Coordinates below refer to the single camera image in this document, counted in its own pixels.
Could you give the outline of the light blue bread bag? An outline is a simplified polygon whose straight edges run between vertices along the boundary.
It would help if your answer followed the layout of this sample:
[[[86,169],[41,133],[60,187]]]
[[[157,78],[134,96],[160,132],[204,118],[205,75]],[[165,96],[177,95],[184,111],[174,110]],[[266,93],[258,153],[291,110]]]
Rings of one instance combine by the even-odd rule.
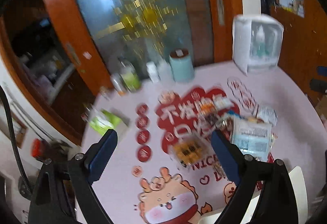
[[[243,155],[251,155],[266,162],[272,141],[272,125],[255,123],[236,115],[232,117],[231,143],[236,145]]]

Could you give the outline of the clear fried snack bag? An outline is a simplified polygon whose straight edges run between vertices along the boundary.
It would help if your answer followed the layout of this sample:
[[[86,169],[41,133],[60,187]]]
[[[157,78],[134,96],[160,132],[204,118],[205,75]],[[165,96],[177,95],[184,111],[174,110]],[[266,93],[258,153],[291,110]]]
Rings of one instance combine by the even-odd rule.
[[[180,138],[177,143],[168,147],[168,154],[179,169],[190,170],[200,165],[212,151],[209,142],[199,136],[189,135]]]

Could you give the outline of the silver grey snack pouch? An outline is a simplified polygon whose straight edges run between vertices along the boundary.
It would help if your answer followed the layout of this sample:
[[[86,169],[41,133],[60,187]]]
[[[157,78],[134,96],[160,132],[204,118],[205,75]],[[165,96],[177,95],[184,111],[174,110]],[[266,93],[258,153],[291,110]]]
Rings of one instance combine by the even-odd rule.
[[[268,105],[259,105],[256,117],[265,123],[270,123],[272,126],[276,126],[278,122],[278,117],[275,110]]]

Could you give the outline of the green tissue box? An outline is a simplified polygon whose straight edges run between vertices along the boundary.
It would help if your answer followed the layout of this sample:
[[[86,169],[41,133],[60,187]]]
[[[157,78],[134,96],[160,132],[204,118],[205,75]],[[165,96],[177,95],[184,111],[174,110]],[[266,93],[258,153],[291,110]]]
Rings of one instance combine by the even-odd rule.
[[[118,115],[108,112],[105,109],[94,110],[88,121],[90,127],[103,136],[107,130],[114,130],[119,139],[122,139],[128,130],[128,125]]]

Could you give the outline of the dark red snack packet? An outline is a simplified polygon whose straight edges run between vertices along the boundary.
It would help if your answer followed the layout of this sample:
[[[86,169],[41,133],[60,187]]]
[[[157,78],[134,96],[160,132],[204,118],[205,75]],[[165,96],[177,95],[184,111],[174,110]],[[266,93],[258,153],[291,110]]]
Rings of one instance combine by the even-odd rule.
[[[219,129],[225,125],[223,118],[219,116],[218,111],[215,109],[203,113],[202,118],[211,128]]]

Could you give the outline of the orange white snack packet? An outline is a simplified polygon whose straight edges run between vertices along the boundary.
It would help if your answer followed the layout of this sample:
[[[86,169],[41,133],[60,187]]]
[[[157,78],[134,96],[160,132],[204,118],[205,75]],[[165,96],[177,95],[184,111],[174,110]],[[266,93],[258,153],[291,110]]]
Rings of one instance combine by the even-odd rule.
[[[233,107],[234,104],[227,97],[216,97],[213,100],[203,100],[199,106],[198,113],[207,115],[217,113],[221,110]]]

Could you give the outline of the small glass jar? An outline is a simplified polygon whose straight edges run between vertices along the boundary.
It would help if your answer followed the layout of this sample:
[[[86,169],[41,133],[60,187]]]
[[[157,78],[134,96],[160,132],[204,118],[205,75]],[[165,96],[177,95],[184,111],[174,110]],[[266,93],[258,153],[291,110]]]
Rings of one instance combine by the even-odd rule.
[[[106,100],[110,100],[111,97],[111,91],[105,87],[105,86],[101,86],[99,89],[99,93],[106,99]]]

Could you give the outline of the small metal can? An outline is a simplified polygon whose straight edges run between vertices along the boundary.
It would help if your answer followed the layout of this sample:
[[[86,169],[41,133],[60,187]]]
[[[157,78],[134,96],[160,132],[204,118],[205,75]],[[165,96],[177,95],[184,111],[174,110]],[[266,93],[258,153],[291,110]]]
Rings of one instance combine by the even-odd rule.
[[[118,73],[113,73],[111,75],[111,82],[113,87],[120,96],[124,96],[127,93],[125,85],[123,84],[122,78]]]

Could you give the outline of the green label glass bottle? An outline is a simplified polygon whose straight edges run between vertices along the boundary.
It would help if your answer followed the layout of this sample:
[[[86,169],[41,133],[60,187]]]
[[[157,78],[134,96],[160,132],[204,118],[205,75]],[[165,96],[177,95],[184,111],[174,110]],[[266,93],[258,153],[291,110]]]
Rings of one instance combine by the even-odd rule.
[[[130,92],[136,92],[141,88],[141,82],[134,66],[125,58],[119,57],[120,76]]]

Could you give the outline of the light blue canister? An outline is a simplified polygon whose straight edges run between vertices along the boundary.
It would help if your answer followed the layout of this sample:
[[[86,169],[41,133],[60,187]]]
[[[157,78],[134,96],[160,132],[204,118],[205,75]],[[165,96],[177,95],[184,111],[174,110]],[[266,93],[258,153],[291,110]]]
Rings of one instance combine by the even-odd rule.
[[[194,79],[195,71],[187,49],[177,48],[173,50],[169,60],[175,82],[187,83]]]

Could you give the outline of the white cosmetics storage box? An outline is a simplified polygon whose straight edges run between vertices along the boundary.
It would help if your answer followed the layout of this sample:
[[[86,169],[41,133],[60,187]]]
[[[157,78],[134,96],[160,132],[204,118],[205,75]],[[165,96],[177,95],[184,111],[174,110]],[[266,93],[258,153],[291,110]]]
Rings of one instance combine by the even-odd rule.
[[[236,66],[245,74],[277,67],[284,26],[269,15],[236,15],[233,19],[233,54]]]

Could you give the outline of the translucent plastic bottle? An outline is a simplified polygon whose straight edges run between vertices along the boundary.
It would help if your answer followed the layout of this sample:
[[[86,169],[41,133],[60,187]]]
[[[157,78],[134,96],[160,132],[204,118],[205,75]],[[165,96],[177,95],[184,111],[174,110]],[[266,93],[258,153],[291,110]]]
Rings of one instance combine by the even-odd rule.
[[[172,74],[172,69],[170,64],[166,61],[161,59],[157,65],[157,71],[160,77],[162,84],[174,84],[174,77]]]

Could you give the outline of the white pill bottle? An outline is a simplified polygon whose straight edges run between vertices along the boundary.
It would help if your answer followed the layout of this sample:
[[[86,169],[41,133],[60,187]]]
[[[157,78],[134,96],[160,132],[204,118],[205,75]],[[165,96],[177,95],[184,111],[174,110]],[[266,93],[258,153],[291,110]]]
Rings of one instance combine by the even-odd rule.
[[[157,67],[156,67],[155,63],[153,61],[148,62],[146,64],[146,68],[147,68],[147,73],[149,75],[150,80],[153,83],[160,82],[159,74],[158,74]]]

